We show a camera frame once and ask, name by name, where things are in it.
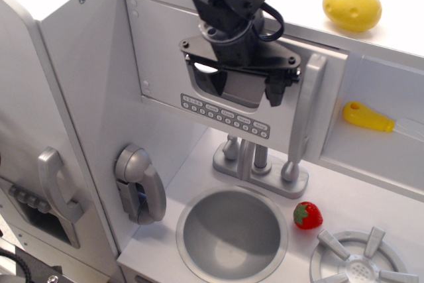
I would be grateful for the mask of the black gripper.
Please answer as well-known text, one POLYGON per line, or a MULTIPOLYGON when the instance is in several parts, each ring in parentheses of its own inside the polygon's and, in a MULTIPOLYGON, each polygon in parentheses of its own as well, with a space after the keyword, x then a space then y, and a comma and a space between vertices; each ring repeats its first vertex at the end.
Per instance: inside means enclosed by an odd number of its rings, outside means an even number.
POLYGON ((271 107, 281 105, 287 87, 299 74, 299 54, 277 42, 262 42, 251 31, 227 34, 217 29, 202 29, 201 34, 180 42, 185 60, 204 74, 235 71, 269 74, 265 94, 271 107))

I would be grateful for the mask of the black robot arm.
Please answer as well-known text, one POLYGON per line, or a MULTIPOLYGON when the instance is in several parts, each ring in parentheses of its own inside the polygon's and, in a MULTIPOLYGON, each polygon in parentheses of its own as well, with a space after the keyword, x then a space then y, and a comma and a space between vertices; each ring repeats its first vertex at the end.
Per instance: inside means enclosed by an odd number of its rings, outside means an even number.
POLYGON ((192 0, 200 35, 180 42, 201 91, 248 108, 272 107, 300 78, 301 58, 280 46, 285 24, 266 0, 192 0))

